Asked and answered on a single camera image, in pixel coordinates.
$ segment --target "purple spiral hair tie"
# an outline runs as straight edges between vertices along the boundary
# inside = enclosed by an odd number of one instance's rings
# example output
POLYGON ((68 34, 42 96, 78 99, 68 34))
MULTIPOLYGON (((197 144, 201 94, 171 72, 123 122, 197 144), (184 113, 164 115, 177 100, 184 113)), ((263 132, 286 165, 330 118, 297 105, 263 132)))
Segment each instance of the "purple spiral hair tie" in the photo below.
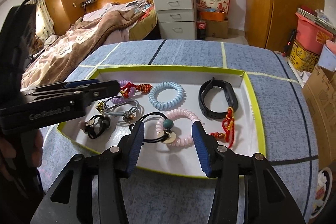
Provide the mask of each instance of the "purple spiral hair tie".
MULTIPOLYGON (((118 82, 119 82, 120 87, 123 87, 123 86, 126 86, 127 83, 131 82, 131 81, 121 80, 121 81, 118 81, 118 82)), ((131 88, 131 91, 128 93, 128 96, 133 97, 135 95, 135 90, 136 90, 136 88, 131 88)), ((118 104, 122 104, 122 103, 126 102, 126 100, 125 100, 125 98, 112 98, 111 102, 114 103, 115 105, 118 105, 118 104)))

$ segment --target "gray drawer cabinet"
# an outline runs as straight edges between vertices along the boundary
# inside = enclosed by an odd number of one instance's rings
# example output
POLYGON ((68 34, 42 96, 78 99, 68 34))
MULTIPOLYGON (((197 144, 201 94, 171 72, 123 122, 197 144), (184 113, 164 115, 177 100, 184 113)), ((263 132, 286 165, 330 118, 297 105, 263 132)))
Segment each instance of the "gray drawer cabinet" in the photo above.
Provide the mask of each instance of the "gray drawer cabinet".
POLYGON ((196 39, 196 0, 153 1, 162 39, 196 39))

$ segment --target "blue tablecloth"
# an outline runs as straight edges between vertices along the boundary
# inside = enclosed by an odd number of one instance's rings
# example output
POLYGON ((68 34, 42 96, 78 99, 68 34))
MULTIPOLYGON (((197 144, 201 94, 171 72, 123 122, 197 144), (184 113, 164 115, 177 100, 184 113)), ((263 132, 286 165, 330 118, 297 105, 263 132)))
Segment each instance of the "blue tablecloth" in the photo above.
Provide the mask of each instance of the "blue tablecloth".
MULTIPOLYGON (((308 222, 317 186, 318 149, 301 87, 281 56, 261 48, 223 42, 123 42, 97 49, 67 81, 88 78, 97 68, 128 64, 227 67, 248 72, 262 116, 267 158, 308 222)), ((39 170, 47 190, 74 154, 90 153, 63 137, 55 126, 41 131, 46 138, 39 170)), ((216 180, 136 169, 121 184, 130 223, 207 223, 216 180)), ((237 223, 243 223, 244 217, 243 180, 240 186, 237 223)), ((96 192, 93 201, 95 223, 99 223, 96 192)))

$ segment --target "pink spiral hair tie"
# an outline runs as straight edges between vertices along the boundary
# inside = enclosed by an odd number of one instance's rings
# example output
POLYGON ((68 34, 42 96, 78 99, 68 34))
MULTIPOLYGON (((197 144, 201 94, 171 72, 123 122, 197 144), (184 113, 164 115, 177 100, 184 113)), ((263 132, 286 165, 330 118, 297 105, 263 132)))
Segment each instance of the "pink spiral hair tie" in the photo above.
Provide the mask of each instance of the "pink spiral hair tie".
MULTIPOLYGON (((120 87, 122 87, 122 86, 126 86, 127 83, 130 81, 122 80, 118 82, 119 82, 120 87)), ((133 97, 135 95, 135 91, 136 91, 136 88, 131 88, 131 91, 128 93, 128 96, 133 97)), ((114 103, 115 105, 119 105, 119 104, 126 102, 126 100, 125 98, 113 98, 111 99, 111 102, 114 103)))
MULTIPOLYGON (((193 123, 195 121, 199 121, 199 118, 195 115, 195 113, 187 110, 187 109, 183 109, 183 108, 179 108, 179 109, 174 109, 171 110, 169 112, 166 113, 166 116, 168 119, 172 119, 174 117, 177 116, 184 116, 186 118, 188 118, 189 120, 191 120, 193 123)), ((160 120, 158 120, 157 125, 156 125, 156 132, 157 134, 159 134, 160 131, 164 131, 164 128, 162 126, 164 119, 161 118, 160 120)), ((179 138, 176 137, 176 139, 167 145, 171 145, 171 146, 188 146, 194 143, 193 137, 191 134, 189 134, 186 138, 179 138)))

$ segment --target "yellow mattress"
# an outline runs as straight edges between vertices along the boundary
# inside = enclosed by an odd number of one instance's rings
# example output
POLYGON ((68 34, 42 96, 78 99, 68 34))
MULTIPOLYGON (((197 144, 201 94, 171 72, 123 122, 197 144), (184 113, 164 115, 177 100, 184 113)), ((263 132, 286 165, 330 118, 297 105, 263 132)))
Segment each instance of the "yellow mattress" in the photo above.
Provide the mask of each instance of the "yellow mattress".
POLYGON ((154 29, 158 22, 155 9, 149 12, 149 16, 140 20, 132 29, 129 30, 129 40, 143 40, 154 29))

